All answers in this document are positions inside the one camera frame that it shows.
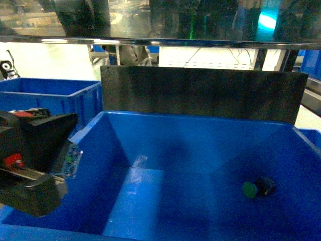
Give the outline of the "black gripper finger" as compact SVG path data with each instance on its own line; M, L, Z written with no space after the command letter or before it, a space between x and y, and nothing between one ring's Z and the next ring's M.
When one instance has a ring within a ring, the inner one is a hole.
M51 175L30 180L1 173L1 203L34 217L58 208L67 192L65 180Z
M44 173L58 169L69 149L69 136L77 123L76 113L22 119L26 166Z

